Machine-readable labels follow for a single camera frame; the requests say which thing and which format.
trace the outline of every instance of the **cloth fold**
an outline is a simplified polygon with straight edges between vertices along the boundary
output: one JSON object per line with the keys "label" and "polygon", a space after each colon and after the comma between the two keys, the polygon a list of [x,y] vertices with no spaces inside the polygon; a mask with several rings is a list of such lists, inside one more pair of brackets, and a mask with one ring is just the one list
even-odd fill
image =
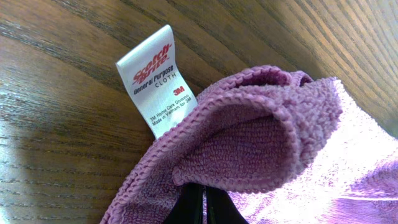
{"label": "cloth fold", "polygon": [[[386,161],[378,160],[380,155],[372,158],[371,165],[358,159],[357,176],[340,177],[352,172],[350,166],[340,167],[342,161],[349,163],[341,156],[351,152],[350,143],[342,139],[348,141],[352,134],[340,130],[352,131],[352,125],[339,124],[339,118],[352,118],[345,107],[365,121],[370,117],[335,78],[314,82],[301,71],[289,73],[265,65],[218,81],[198,95],[197,102],[181,123],[148,149],[101,223],[162,223],[181,185],[189,182],[230,191],[250,223],[328,223],[336,217],[325,216],[327,211],[342,210],[334,201],[339,196],[345,195],[344,200],[386,193],[393,197],[398,189],[391,181],[397,174],[384,172],[396,168],[390,159],[397,149],[392,138],[382,153]],[[381,172],[371,172],[381,163],[385,167]],[[362,165],[369,165],[366,172]],[[375,176],[386,179],[384,187],[375,187]],[[309,202],[322,200],[327,203],[314,212],[305,210],[312,208]],[[295,212],[308,217],[288,215]]]}

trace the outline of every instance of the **wooden surface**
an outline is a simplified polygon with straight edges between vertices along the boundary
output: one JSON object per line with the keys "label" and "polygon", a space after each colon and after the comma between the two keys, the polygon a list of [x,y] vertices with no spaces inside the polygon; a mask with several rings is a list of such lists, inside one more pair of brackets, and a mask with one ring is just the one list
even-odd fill
{"label": "wooden surface", "polygon": [[154,140],[114,64],[165,24],[195,94],[255,65],[336,76],[398,136],[397,9],[377,0],[0,0],[0,223],[100,221]]}

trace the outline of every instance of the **3m logo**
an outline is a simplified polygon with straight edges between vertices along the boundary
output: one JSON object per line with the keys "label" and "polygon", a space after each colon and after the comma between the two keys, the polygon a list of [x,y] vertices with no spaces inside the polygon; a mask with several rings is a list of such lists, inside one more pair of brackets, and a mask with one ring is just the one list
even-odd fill
{"label": "3m logo", "polygon": [[162,65],[168,58],[167,52],[169,51],[172,44],[166,44],[163,49],[157,53],[154,58],[148,62],[147,66],[139,70],[134,76],[134,84],[141,84],[152,72],[154,72],[160,65]]}
{"label": "3m logo", "polygon": [[180,86],[180,88],[177,88],[177,89],[175,89],[173,92],[174,92],[174,95],[175,96],[178,96],[180,93],[182,93],[183,91],[185,91],[184,90],[184,87],[183,86]]}

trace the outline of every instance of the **folded cloth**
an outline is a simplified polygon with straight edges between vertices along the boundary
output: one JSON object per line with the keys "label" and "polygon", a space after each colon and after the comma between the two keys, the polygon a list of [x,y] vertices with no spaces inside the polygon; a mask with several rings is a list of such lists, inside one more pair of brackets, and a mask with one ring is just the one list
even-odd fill
{"label": "folded cloth", "polygon": [[398,142],[336,78],[254,67],[197,102],[148,149],[101,223],[162,223],[189,182],[229,191],[250,223],[397,218]]}

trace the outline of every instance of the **wood grain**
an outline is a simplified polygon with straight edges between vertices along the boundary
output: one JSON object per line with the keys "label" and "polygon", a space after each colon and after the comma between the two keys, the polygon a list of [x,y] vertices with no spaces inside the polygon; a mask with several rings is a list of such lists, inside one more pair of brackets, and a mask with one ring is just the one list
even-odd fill
{"label": "wood grain", "polygon": [[398,3],[0,1],[0,223],[98,223],[154,137],[114,66],[165,24],[195,94],[246,67],[338,77],[398,136]]}

